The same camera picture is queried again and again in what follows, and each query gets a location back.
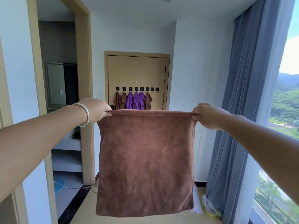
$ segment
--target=brown hanging towel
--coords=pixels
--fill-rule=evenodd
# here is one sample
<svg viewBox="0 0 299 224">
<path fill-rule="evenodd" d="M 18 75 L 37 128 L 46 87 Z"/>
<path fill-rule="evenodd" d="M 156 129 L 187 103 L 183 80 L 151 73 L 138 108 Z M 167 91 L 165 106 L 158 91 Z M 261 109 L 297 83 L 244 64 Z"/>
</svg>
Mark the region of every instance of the brown hanging towel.
<svg viewBox="0 0 299 224">
<path fill-rule="evenodd" d="M 96 214 L 166 215 L 193 208 L 193 113 L 112 110 L 100 120 Z"/>
<path fill-rule="evenodd" d="M 121 96 L 121 108 L 120 109 L 127 109 L 127 94 L 123 92 Z"/>
<path fill-rule="evenodd" d="M 121 109 L 121 95 L 118 93 L 118 91 L 116 91 L 115 93 L 113 103 L 115 110 Z"/>
<path fill-rule="evenodd" d="M 151 106 L 151 101 L 152 101 L 152 97 L 150 96 L 149 92 L 147 92 L 145 98 L 144 98 L 144 103 L 145 103 L 145 109 L 146 110 L 150 110 L 152 108 Z"/>
</svg>

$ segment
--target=silver bangle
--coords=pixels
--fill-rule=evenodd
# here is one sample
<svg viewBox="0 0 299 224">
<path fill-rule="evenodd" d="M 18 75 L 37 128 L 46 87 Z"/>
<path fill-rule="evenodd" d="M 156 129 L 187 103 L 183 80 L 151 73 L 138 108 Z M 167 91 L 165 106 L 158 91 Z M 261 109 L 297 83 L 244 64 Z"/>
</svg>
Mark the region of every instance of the silver bangle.
<svg viewBox="0 0 299 224">
<path fill-rule="evenodd" d="M 88 109 L 87 109 L 84 105 L 82 105 L 82 104 L 80 104 L 80 103 L 74 103 L 74 104 L 72 104 L 72 105 L 80 106 L 80 107 L 84 108 L 84 110 L 86 111 L 86 114 L 87 114 L 87 122 L 86 122 L 85 124 L 80 124 L 80 125 L 78 125 L 78 126 L 80 126 L 80 127 L 85 127 L 85 126 L 89 123 L 89 112 L 88 112 Z"/>
</svg>

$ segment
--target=hand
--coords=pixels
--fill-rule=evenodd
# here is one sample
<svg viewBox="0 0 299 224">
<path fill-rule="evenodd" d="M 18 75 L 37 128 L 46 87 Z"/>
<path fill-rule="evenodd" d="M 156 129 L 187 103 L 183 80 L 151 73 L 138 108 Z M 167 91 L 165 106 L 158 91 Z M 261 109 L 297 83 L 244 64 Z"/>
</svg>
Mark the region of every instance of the hand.
<svg viewBox="0 0 299 224">
<path fill-rule="evenodd" d="M 193 118 L 210 130 L 222 130 L 223 123 L 232 116 L 224 109 L 207 103 L 198 104 L 192 112 L 197 114 Z"/>
<path fill-rule="evenodd" d="M 102 101 L 100 99 L 84 98 L 78 103 L 83 104 L 88 109 L 89 123 L 95 123 L 104 117 L 112 116 L 112 113 L 106 112 L 108 110 L 111 110 L 111 107 L 105 101 Z"/>
</svg>

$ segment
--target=baseboard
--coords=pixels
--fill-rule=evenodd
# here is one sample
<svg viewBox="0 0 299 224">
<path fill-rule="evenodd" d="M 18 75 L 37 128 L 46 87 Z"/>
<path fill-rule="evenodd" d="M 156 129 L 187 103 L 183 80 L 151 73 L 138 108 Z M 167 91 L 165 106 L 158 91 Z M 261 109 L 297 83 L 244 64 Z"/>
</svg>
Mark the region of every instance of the baseboard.
<svg viewBox="0 0 299 224">
<path fill-rule="evenodd" d="M 194 182 L 197 187 L 207 187 L 207 182 Z"/>
</svg>

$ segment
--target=wooden door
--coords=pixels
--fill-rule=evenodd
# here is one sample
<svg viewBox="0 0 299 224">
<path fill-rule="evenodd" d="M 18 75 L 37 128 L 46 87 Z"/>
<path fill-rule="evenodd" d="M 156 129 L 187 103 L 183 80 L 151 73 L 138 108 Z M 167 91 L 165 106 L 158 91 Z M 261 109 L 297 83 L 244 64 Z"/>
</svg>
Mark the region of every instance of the wooden door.
<svg viewBox="0 0 299 224">
<path fill-rule="evenodd" d="M 129 87 L 133 88 L 133 95 L 136 92 L 135 87 L 138 88 L 138 93 L 140 93 L 140 87 L 143 87 L 143 93 L 146 95 L 149 92 L 152 97 L 151 109 L 162 110 L 165 76 L 166 58 L 108 55 L 109 105 L 114 105 L 116 87 L 119 87 L 120 94 L 123 93 L 123 87 L 125 87 L 127 95 Z"/>
</svg>

